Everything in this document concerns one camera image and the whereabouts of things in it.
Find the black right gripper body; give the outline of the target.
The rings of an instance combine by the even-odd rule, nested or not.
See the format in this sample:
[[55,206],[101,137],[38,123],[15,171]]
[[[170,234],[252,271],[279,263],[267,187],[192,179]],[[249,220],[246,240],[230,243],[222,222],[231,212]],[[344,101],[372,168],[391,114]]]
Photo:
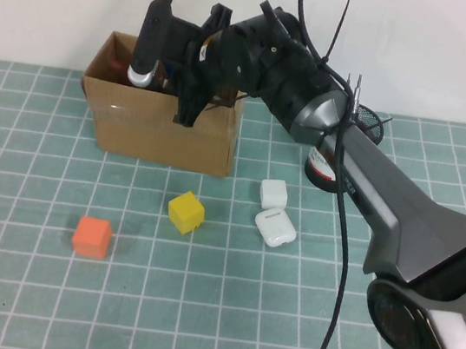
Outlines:
[[170,24],[164,63],[168,85],[178,98],[174,121],[191,127],[215,96],[219,85],[218,65],[207,59],[209,43],[228,28],[232,11],[215,4],[201,26],[174,17]]

